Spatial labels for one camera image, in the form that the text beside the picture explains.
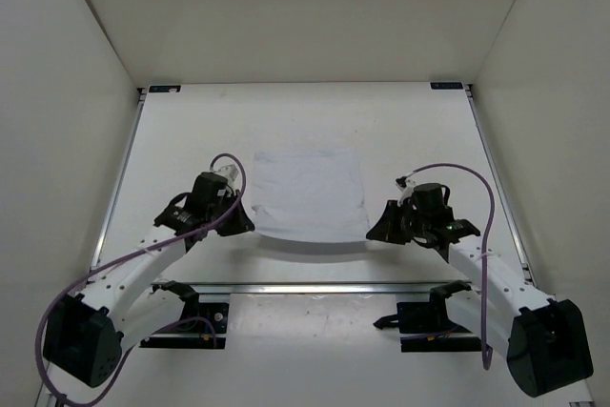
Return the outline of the white skirt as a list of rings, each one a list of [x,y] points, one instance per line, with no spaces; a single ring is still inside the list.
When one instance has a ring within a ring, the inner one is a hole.
[[[251,208],[259,234],[291,242],[355,244],[369,218],[352,148],[258,152]]]

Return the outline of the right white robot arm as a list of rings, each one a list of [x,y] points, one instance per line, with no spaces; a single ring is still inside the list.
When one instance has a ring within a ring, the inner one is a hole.
[[[585,380],[594,366],[582,313],[569,299],[555,300],[483,249],[479,229],[457,219],[450,190],[403,176],[398,199],[387,202],[367,239],[415,243],[437,252],[463,275],[430,292],[428,322],[439,331],[460,326],[507,364],[520,390],[539,397]]]

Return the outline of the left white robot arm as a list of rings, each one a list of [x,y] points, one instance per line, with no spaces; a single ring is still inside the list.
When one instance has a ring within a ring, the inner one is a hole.
[[[234,184],[240,175],[235,165],[201,173],[154,219],[135,256],[116,259],[82,290],[63,293],[44,320],[37,355],[95,388],[144,338],[171,324],[192,327],[199,317],[193,288],[158,278],[209,233],[254,230]]]

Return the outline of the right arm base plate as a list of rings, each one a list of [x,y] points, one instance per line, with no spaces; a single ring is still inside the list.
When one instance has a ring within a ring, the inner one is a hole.
[[[429,302],[398,302],[402,353],[479,353],[478,337],[440,315]]]

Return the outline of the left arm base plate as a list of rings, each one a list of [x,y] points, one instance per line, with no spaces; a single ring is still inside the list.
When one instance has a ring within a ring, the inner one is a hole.
[[[230,297],[199,295],[183,304],[178,318],[143,339],[139,347],[164,350],[223,350],[226,345]]]

